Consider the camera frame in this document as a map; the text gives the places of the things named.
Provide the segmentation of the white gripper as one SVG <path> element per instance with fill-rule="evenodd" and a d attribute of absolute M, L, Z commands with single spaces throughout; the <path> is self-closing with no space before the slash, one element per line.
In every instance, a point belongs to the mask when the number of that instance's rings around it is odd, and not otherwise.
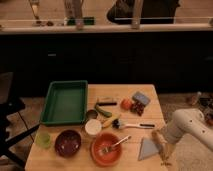
<path fill-rule="evenodd" d="M 152 140 L 159 149 L 162 161 L 167 163 L 176 148 L 176 144 L 183 137 L 184 132 L 173 122 L 169 122 L 160 129 L 154 129 L 151 135 Z"/>

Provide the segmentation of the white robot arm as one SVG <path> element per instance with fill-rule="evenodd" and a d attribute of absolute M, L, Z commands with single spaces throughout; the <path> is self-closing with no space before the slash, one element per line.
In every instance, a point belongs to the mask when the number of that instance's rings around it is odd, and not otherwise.
<path fill-rule="evenodd" d="M 198 139 L 213 151 L 213 126 L 206 123 L 205 115 L 197 108 L 178 109 L 172 114 L 172 119 L 160 129 L 152 131 L 152 137 L 162 161 L 166 163 L 176 144 L 185 134 Z"/>

